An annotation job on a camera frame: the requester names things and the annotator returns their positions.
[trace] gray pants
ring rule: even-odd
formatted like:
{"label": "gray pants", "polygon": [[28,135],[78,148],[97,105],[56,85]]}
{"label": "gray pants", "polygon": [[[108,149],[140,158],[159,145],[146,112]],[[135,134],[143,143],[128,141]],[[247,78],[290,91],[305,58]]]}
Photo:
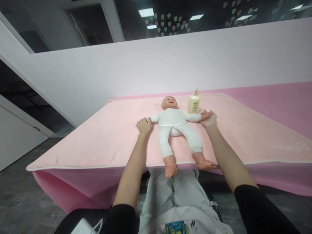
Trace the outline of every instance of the gray pants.
{"label": "gray pants", "polygon": [[149,169],[149,172],[146,199],[140,216],[140,230],[175,206],[194,206],[219,220],[196,179],[195,170],[178,170],[172,178],[165,178],[164,169]]}

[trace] lotion bottle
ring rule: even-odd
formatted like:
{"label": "lotion bottle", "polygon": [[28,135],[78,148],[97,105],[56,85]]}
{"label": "lotion bottle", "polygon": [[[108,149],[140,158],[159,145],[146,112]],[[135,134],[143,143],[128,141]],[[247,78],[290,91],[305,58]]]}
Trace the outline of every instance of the lotion bottle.
{"label": "lotion bottle", "polygon": [[196,89],[194,91],[193,95],[191,95],[189,97],[188,103],[189,103],[188,113],[189,114],[197,114],[198,109],[199,109],[199,104],[201,103],[201,98],[200,98],[200,96],[198,96],[198,89]]}

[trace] doll face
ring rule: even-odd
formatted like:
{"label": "doll face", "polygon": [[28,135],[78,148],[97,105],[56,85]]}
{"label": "doll face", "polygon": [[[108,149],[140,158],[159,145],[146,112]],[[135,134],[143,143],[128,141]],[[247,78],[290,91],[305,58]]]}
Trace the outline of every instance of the doll face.
{"label": "doll face", "polygon": [[177,109],[178,108],[178,104],[176,102],[176,99],[173,96],[165,97],[163,99],[163,101],[162,101],[162,108],[163,108],[163,110],[165,110],[167,108]]}

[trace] person's hand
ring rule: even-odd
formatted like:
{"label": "person's hand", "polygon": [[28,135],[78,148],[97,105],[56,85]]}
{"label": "person's hand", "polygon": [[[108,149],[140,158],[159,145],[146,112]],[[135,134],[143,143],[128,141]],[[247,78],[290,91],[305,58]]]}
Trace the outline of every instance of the person's hand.
{"label": "person's hand", "polygon": [[152,121],[150,120],[150,118],[148,120],[146,118],[143,118],[142,120],[137,122],[136,128],[139,130],[140,134],[147,135],[151,129],[151,123]]}
{"label": "person's hand", "polygon": [[211,110],[210,112],[207,112],[206,110],[204,110],[204,112],[201,113],[201,116],[203,118],[203,115],[205,117],[208,117],[206,120],[203,120],[201,121],[201,124],[204,126],[204,127],[208,127],[210,125],[213,125],[215,124],[215,121],[217,119],[217,115]]}

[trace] doorway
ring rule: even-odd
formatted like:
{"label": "doorway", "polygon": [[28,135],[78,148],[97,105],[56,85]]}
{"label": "doorway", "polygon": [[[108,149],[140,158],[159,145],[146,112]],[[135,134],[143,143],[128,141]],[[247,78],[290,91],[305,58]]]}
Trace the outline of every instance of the doorway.
{"label": "doorway", "polygon": [[53,131],[51,137],[66,137],[75,129],[2,60],[0,74],[0,95]]}

